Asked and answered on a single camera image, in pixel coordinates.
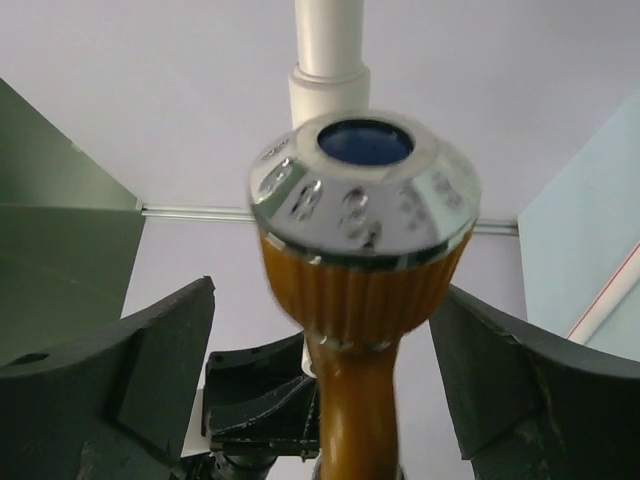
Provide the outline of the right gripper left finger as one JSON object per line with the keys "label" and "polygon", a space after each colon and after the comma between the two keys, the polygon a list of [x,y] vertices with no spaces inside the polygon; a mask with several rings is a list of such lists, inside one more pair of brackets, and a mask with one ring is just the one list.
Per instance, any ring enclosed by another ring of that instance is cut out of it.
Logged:
{"label": "right gripper left finger", "polygon": [[2,478],[184,478],[181,454],[214,310],[205,276],[2,366]]}

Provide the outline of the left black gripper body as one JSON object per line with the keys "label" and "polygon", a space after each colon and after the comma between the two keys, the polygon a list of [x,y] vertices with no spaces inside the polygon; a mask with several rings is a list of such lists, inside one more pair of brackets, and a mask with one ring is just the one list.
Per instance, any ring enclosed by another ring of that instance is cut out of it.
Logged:
{"label": "left black gripper body", "polygon": [[265,479],[281,457],[319,456],[319,392],[303,347],[297,333],[210,354],[196,423],[204,451],[184,455],[176,479]]}

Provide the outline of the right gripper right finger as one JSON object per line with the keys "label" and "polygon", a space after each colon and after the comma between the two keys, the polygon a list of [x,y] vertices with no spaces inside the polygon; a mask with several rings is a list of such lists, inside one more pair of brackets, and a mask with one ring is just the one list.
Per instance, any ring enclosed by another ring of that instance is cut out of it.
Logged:
{"label": "right gripper right finger", "polygon": [[475,478],[638,478],[638,362],[565,340],[457,287],[430,329]]}

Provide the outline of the orange water faucet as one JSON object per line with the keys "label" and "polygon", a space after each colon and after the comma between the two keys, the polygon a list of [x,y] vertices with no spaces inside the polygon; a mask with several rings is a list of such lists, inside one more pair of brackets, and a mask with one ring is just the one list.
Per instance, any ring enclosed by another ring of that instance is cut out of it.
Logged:
{"label": "orange water faucet", "polygon": [[398,479],[394,370],[441,304],[480,216],[471,161],[380,110],[313,118],[252,166],[249,198],[279,306],[303,330],[323,479]]}

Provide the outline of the white PVC pipe frame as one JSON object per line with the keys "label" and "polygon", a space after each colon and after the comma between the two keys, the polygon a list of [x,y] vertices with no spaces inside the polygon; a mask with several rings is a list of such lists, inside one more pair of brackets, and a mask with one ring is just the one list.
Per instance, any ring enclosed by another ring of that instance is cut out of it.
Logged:
{"label": "white PVC pipe frame", "polygon": [[298,60],[289,74],[292,125],[369,105],[363,0],[296,0]]}

